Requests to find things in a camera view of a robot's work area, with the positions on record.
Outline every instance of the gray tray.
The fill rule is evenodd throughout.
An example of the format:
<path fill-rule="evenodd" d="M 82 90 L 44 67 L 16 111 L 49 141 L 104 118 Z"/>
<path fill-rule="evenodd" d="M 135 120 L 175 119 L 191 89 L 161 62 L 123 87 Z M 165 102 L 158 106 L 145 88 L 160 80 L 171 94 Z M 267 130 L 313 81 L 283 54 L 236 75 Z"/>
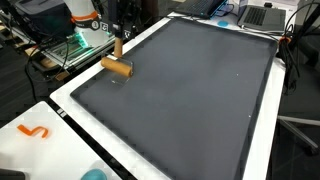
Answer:
<path fill-rule="evenodd" d="M 241 179 L 275 41 L 175 19 L 71 96 L 173 179 Z"/>

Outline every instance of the desk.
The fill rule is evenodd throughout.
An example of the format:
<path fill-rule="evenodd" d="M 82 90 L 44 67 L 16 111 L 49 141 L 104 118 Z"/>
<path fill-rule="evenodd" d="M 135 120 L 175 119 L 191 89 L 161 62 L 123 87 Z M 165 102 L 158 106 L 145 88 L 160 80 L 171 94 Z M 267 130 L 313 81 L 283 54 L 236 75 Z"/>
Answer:
<path fill-rule="evenodd" d="M 17 126 L 37 126 L 49 130 L 34 137 L 21 133 Z M 40 102 L 0 129 L 0 168 L 26 173 L 31 180 L 80 179 L 98 168 L 110 180 L 120 177 L 56 114 Z"/>
<path fill-rule="evenodd" d="M 287 16 L 291 16 L 295 9 L 288 11 Z M 229 26 L 227 28 L 240 30 L 240 28 L 236 26 L 236 17 L 232 15 L 224 18 L 214 17 L 212 20 L 203 20 L 199 22 L 216 26 L 217 22 L 220 20 L 229 22 Z M 145 32 L 141 33 L 135 39 L 129 41 L 124 45 L 123 52 L 128 52 L 131 48 L 139 44 L 143 39 L 153 32 L 157 31 L 168 21 L 170 21 L 170 19 L 162 19 Z M 73 90 L 96 75 L 102 69 L 103 68 L 101 67 L 100 63 L 95 64 L 90 69 L 86 70 L 72 81 L 52 93 L 50 98 L 80 126 L 82 126 L 82 128 L 85 129 L 94 139 L 96 139 L 96 141 L 98 141 L 102 147 L 104 147 L 136 178 L 139 180 L 169 179 L 148 161 L 146 161 L 141 155 L 135 152 L 131 147 L 125 144 L 111 130 L 102 125 L 95 117 L 86 112 L 85 109 L 83 109 L 70 97 L 70 93 Z M 261 104 L 261 110 L 257 119 L 250 152 L 247 159 L 246 169 L 243 177 L 245 180 L 262 180 L 266 177 L 284 75 L 285 69 L 282 61 L 275 58 L 272 63 L 266 90 Z"/>

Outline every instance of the laptop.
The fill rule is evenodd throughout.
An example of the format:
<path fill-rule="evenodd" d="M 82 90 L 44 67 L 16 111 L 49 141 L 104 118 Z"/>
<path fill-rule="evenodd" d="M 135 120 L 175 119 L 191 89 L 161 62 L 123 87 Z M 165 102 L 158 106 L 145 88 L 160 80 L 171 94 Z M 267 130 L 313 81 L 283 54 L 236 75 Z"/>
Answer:
<path fill-rule="evenodd" d="M 240 27 L 260 31 L 284 31 L 285 10 L 247 5 L 247 2 L 248 0 L 240 0 L 238 20 Z"/>
<path fill-rule="evenodd" d="M 188 16 L 209 19 L 227 0 L 186 0 L 174 9 L 175 12 Z"/>

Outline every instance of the black surface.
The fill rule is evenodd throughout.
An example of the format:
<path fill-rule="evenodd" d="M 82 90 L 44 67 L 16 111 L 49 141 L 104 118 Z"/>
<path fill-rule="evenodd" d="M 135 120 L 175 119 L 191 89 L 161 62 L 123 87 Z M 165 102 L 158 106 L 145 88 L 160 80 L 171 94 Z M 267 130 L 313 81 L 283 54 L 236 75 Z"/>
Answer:
<path fill-rule="evenodd" d="M 309 136 L 315 143 L 320 144 L 320 127 L 299 125 L 296 126 Z M 282 126 L 280 134 L 275 135 L 271 158 L 271 180 L 319 180 L 320 156 L 310 156 L 306 153 L 306 145 Z"/>
<path fill-rule="evenodd" d="M 174 179 L 240 179 L 276 49 L 173 20 L 124 55 L 135 63 L 124 86 L 103 70 L 72 96 Z"/>

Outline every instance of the floor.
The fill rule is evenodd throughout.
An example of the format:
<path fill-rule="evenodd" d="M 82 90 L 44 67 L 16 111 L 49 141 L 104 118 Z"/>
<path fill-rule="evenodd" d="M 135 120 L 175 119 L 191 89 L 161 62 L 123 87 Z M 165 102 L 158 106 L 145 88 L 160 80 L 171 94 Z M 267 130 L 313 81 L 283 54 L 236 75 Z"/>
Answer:
<path fill-rule="evenodd" d="M 176 5 L 168 5 L 163 1 L 161 3 L 161 6 L 167 8 Z M 3 43 L 2 45 L 4 48 L 0 49 L 0 128 L 35 103 L 30 84 L 24 73 L 27 58 L 24 55 L 17 54 L 10 46 Z M 49 94 L 63 84 L 64 82 L 36 83 L 38 99 L 48 101 Z M 320 127 L 299 126 L 299 129 L 320 144 Z M 303 143 L 279 124 L 277 125 L 270 159 L 272 162 L 269 168 L 270 178 L 268 179 L 270 180 L 320 179 L 320 155 L 307 155 Z"/>

